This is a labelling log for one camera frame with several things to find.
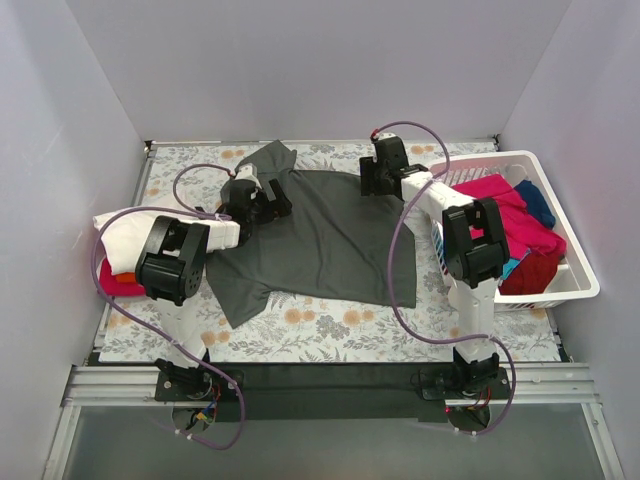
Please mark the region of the grey t shirt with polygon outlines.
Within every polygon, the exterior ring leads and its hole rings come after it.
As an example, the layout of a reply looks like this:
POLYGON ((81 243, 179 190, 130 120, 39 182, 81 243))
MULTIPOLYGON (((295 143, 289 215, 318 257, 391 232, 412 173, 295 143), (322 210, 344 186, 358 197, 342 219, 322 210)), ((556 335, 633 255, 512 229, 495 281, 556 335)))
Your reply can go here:
POLYGON ((276 179, 292 203, 242 246, 207 257, 207 282, 237 328, 266 308, 273 292, 381 306, 416 305, 415 240, 395 229, 404 204, 364 197, 358 176, 299 170, 296 152, 274 141, 245 158, 261 184, 276 179))

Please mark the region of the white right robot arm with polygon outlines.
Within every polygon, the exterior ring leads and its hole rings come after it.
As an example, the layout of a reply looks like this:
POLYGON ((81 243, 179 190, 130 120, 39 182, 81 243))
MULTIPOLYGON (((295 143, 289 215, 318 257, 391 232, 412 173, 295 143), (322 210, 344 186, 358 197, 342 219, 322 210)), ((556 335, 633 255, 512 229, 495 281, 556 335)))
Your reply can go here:
POLYGON ((451 166, 433 172, 408 160, 396 135, 373 134, 375 154, 359 160, 361 194, 393 195, 405 203, 387 258, 387 286, 400 326, 413 338, 431 345, 451 345, 451 373, 443 384, 464 397, 475 397, 499 374, 500 341, 492 336, 494 304, 503 267, 510 259, 508 242, 496 201, 462 194, 442 181, 451 166), (449 301, 458 312, 460 336, 431 339, 413 331, 401 316, 394 291, 396 243, 405 218, 419 208, 441 226, 442 259, 452 279, 449 301))

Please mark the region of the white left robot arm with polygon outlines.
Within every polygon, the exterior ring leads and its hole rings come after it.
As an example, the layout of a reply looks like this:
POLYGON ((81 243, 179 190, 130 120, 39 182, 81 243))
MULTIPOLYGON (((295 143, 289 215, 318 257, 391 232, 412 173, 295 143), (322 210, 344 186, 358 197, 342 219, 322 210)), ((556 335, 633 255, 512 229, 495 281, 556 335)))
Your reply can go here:
POLYGON ((292 203, 280 183, 272 179, 269 187, 273 199, 253 178, 232 180, 212 225, 158 216, 139 256, 136 280, 146 296, 157 302, 161 329, 178 348, 172 357, 158 359, 155 365, 190 399, 205 398, 212 390, 213 377, 199 365, 208 359, 207 348, 182 307, 200 288, 209 247, 242 246, 258 226, 292 213, 292 203))

